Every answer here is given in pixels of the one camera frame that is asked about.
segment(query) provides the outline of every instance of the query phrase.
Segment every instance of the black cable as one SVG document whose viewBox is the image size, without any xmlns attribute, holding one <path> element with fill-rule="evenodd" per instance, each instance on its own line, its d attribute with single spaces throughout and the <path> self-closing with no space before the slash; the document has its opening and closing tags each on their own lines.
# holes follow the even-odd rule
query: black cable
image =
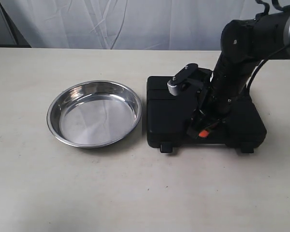
<svg viewBox="0 0 290 232">
<path fill-rule="evenodd" d="M 290 44 L 288 44 L 288 45 L 286 45 L 286 46 L 278 49 L 277 51 L 273 52 L 267 58 L 265 58 L 263 61 L 260 62 L 260 64 L 257 66 L 257 68 L 255 69 L 255 71 L 253 72 L 253 74 L 251 75 L 251 78 L 250 78 L 250 80 L 248 82 L 248 85 L 247 85 L 248 93 L 250 92 L 250 87 L 251 87 L 251 84 L 252 84 L 253 80 L 255 79 L 257 73 L 260 71 L 260 69 L 263 67 L 263 65 L 266 64 L 266 62 L 268 62 L 273 56 L 277 55 L 281 51 L 286 50 L 289 47 L 290 47 Z"/>
</svg>

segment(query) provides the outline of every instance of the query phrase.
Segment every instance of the white curtain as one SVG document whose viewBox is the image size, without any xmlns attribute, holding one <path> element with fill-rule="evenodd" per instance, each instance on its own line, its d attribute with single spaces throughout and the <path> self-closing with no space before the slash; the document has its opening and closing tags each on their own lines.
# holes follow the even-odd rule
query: white curtain
<svg viewBox="0 0 290 232">
<path fill-rule="evenodd" d="M 255 0 L 0 2 L 32 47 L 49 48 L 219 50 L 228 22 L 263 11 Z"/>
</svg>

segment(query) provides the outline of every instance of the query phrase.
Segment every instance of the table surface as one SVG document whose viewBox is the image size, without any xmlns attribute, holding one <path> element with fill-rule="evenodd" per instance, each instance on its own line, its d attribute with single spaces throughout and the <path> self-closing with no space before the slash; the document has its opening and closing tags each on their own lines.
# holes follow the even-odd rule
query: table surface
<svg viewBox="0 0 290 232">
<path fill-rule="evenodd" d="M 0 232 L 290 231 L 290 61 L 271 61 L 251 95 L 268 134 L 254 155 L 220 145 L 150 148 L 145 124 L 105 148 L 55 139 L 46 112 L 90 80 L 131 87 L 219 52 L 0 48 Z"/>
</svg>

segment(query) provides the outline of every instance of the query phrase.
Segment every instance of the stainless steel bowl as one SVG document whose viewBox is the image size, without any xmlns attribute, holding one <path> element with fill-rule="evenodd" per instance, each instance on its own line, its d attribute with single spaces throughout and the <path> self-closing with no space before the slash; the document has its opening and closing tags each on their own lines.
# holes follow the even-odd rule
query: stainless steel bowl
<svg viewBox="0 0 290 232">
<path fill-rule="evenodd" d="M 141 114 L 141 100 L 130 88 L 112 81 L 90 81 L 56 97 L 47 112 L 47 125 L 65 144 L 95 148 L 124 138 Z"/>
</svg>

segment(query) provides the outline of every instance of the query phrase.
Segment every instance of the black case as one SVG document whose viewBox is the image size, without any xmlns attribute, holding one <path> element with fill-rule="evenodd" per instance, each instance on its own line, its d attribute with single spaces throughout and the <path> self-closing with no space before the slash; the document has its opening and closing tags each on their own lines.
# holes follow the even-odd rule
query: black case
<svg viewBox="0 0 290 232">
<path fill-rule="evenodd" d="M 184 144 L 225 144 L 253 153 L 266 137 L 266 128 L 247 89 L 234 103 L 232 112 L 207 138 L 186 135 L 193 110 L 197 106 L 196 89 L 191 86 L 179 96 L 169 93 L 170 76 L 151 76 L 147 80 L 147 141 L 162 153 Z"/>
</svg>

